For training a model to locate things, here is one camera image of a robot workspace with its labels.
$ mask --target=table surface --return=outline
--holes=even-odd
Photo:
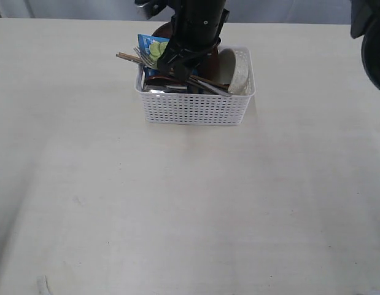
[[[0,19],[0,295],[380,289],[380,92],[348,26],[227,24],[257,94],[238,127],[149,124],[137,33]]]

